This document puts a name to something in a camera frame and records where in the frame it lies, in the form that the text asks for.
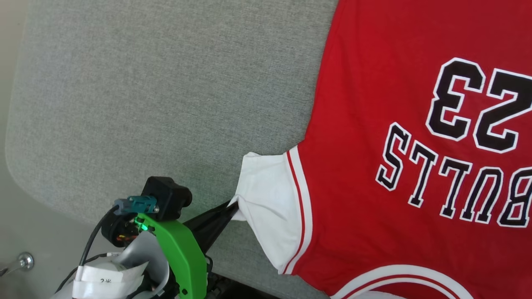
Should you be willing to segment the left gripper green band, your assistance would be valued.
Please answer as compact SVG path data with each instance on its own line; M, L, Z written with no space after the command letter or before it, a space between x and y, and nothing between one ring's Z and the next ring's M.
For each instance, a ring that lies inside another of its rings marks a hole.
M207 296L205 254L239 210L226 202L183 223L150 214L112 214L101 234L123 252L114 263L137 270L128 299L203 299Z

